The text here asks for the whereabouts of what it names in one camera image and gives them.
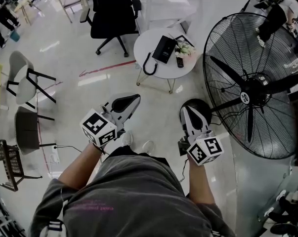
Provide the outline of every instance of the white wall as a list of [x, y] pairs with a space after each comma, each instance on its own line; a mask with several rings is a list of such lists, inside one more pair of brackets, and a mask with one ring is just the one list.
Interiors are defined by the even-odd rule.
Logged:
[[195, 40], [202, 52], [207, 36], [213, 26], [224, 16], [240, 12], [248, 0], [201, 0], [195, 19], [193, 19], [188, 36]]

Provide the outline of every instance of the wrist strap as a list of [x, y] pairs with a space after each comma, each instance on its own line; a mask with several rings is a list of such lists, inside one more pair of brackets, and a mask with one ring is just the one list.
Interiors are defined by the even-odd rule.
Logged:
[[97, 146], [97, 145], [95, 145], [92, 141], [90, 141], [89, 140], [89, 142], [91, 142], [93, 145], [94, 145], [94, 147], [96, 147], [98, 150], [100, 150], [103, 154], [105, 154], [105, 151], [101, 148], [101, 147], [99, 147], [99, 146]]

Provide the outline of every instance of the chair armrest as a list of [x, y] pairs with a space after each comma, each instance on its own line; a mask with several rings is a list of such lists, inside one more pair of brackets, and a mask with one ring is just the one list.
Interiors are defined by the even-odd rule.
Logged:
[[90, 8], [83, 8], [83, 11], [80, 17], [80, 23], [85, 23], [87, 21], [91, 25], [91, 19], [88, 16], [89, 11], [90, 11]]
[[12, 95], [14, 95], [14, 96], [17, 96], [17, 94], [16, 94], [14, 91], [12, 91], [12, 90], [9, 88], [9, 86], [10, 86], [10, 85], [18, 85], [18, 84], [19, 84], [18, 82], [8, 80], [8, 81], [7, 81], [7, 85], [6, 85], [6, 90], [7, 90], [10, 94], [12, 94]]
[[138, 17], [138, 12], [142, 10], [141, 1], [140, 0], [132, 0], [133, 10], [134, 10], [134, 18]]

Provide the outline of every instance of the dark gray chair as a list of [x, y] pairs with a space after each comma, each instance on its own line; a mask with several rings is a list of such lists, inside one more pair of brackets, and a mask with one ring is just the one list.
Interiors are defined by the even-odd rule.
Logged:
[[38, 115], [24, 107], [19, 107], [15, 114], [15, 138], [17, 146], [23, 155], [27, 155], [40, 147], [56, 145], [40, 144], [38, 135], [38, 118], [54, 120], [45, 116]]

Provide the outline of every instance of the round white table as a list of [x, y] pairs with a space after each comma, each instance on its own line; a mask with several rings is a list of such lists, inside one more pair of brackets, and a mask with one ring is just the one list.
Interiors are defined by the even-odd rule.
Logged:
[[192, 43], [192, 41], [185, 34], [172, 28], [155, 28], [147, 30], [146, 32], [141, 34], [137, 38], [133, 48], [134, 57], [137, 61], [137, 64], [141, 67], [136, 84], [140, 85], [141, 82], [143, 82], [149, 77], [148, 75], [144, 75], [143, 77], [141, 77], [141, 72], [143, 69], [143, 64], [148, 56], [148, 53], [151, 52], [151, 56], [147, 64], [145, 65], [146, 71], [148, 73], [153, 72], [154, 65], [156, 62], [158, 62], [158, 68], [153, 76], [166, 79], [170, 87], [169, 93], [172, 94], [175, 85], [175, 80], [177, 78], [185, 76], [186, 74], [192, 71], [196, 64], [198, 55], [194, 54], [192, 55], [192, 57], [188, 57], [187, 59], [184, 58], [183, 68], [177, 67], [175, 50], [173, 50], [173, 53], [171, 54], [168, 63], [165, 64], [161, 61], [156, 61], [154, 58], [152, 58], [152, 55], [163, 35], [171, 39], [175, 39], [179, 36], [184, 36]]

